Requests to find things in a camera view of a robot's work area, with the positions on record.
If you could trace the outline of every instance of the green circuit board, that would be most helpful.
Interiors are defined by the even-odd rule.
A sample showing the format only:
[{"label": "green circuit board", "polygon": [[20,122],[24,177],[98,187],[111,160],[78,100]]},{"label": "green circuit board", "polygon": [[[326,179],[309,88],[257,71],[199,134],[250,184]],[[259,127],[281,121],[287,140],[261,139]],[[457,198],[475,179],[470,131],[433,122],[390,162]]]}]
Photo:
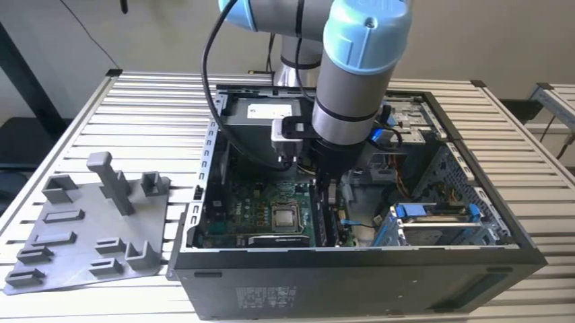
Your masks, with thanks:
[{"label": "green circuit board", "polygon": [[[205,248],[243,248],[250,236],[266,234],[307,236],[310,247],[315,247],[309,184],[233,182],[231,185],[227,214],[219,221],[209,221]],[[275,211],[294,215],[294,225],[277,226]]]}]

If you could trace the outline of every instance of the gray plastic tray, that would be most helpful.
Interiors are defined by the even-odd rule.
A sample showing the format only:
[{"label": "gray plastic tray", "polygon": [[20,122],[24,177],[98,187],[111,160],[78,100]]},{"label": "gray plastic tray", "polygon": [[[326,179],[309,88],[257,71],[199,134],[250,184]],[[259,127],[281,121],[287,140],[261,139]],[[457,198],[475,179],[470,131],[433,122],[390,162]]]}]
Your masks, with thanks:
[{"label": "gray plastic tray", "polygon": [[6,278],[6,294],[159,272],[170,179],[149,172],[127,181],[111,161],[110,153],[94,153],[87,163],[104,185],[76,185],[68,175],[48,179],[48,202]]}]

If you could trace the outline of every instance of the motherboard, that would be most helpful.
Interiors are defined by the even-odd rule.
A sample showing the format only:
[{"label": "motherboard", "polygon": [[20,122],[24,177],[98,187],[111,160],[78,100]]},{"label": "motherboard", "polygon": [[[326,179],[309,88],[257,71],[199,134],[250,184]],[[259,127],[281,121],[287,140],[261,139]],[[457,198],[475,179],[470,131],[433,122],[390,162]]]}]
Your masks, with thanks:
[{"label": "motherboard", "polygon": [[235,180],[230,191],[227,212],[209,220],[205,248],[266,247],[277,236],[315,246],[309,184]]}]

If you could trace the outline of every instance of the slatted aluminum surface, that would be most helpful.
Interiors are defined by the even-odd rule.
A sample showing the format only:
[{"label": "slatted aluminum surface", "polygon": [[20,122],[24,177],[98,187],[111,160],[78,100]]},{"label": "slatted aluminum surface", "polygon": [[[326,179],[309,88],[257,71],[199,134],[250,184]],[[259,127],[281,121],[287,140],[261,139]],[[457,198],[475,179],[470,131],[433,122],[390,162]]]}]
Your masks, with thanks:
[{"label": "slatted aluminum surface", "polygon": [[575,133],[575,85],[539,83],[530,99],[539,101]]},{"label": "slatted aluminum surface", "polygon": [[[211,83],[269,84],[267,76],[213,76]],[[434,93],[469,148],[521,219],[550,265],[470,315],[325,318],[289,322],[575,322],[575,179],[491,92],[467,81],[397,79],[391,89]],[[87,156],[110,151],[129,179],[158,170],[171,177],[163,256],[170,258],[177,222],[193,198],[210,112],[198,75],[124,72],[108,77],[30,183],[0,217],[0,277],[32,230],[46,200],[47,176],[92,182]],[[178,282],[159,276],[50,293],[6,296],[0,318],[14,322],[197,322]]]}]

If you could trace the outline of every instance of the label sticker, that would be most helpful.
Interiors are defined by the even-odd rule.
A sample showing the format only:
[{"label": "label sticker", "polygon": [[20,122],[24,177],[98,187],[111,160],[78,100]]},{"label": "label sticker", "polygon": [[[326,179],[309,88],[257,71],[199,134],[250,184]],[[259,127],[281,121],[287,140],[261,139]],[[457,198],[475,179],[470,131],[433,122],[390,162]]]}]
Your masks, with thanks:
[{"label": "label sticker", "polygon": [[298,287],[237,287],[235,293],[239,308],[293,308]]},{"label": "label sticker", "polygon": [[282,119],[291,116],[290,104],[250,104],[249,119]]}]

